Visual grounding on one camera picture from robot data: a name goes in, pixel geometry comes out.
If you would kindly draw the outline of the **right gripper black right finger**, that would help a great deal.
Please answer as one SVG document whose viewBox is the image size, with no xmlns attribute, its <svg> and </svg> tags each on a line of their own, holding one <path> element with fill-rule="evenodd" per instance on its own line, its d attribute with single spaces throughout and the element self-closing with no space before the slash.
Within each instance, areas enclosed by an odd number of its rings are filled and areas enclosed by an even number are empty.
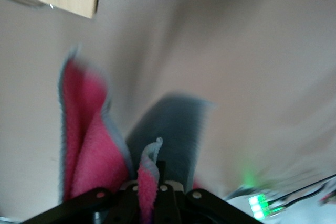
<svg viewBox="0 0 336 224">
<path fill-rule="evenodd" d="M 207 190 L 176 190 L 165 179 L 166 163 L 158 161 L 157 167 L 160 177 L 153 224 L 262 224 Z"/>
</svg>

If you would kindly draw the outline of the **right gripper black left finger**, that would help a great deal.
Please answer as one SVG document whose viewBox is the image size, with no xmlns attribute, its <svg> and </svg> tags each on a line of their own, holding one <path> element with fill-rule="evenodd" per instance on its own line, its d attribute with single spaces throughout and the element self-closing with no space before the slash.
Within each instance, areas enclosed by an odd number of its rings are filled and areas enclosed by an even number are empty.
<svg viewBox="0 0 336 224">
<path fill-rule="evenodd" d="M 137 193 L 137 182 L 124 183 L 116 193 L 98 187 L 26 220 L 26 224 L 139 224 Z"/>
</svg>

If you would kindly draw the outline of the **brown table cover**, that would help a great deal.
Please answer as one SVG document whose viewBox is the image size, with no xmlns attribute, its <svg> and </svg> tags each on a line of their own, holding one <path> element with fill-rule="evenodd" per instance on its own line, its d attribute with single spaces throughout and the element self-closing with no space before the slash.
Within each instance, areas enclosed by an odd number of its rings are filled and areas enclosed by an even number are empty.
<svg viewBox="0 0 336 224">
<path fill-rule="evenodd" d="M 196 178 L 221 197 L 336 173 L 336 0 L 99 0 L 93 19 L 0 0 L 0 216 L 58 203 L 75 46 L 108 79 L 122 136 L 168 92 L 212 102 Z"/>
</svg>

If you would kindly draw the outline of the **pink and grey cloth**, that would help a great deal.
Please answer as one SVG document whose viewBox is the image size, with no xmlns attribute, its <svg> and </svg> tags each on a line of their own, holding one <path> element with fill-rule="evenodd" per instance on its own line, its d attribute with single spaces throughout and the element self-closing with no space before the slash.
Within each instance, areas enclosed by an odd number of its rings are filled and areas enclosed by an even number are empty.
<svg viewBox="0 0 336 224">
<path fill-rule="evenodd" d="M 118 191 L 128 180 L 139 185 L 140 223 L 152 224 L 154 202 L 164 177 L 194 186 L 199 143 L 211 103 L 186 94 L 160 98 L 123 137 L 110 116 L 111 92 L 103 75 L 72 48 L 58 83 L 61 108 L 61 202 L 91 189 Z"/>
</svg>

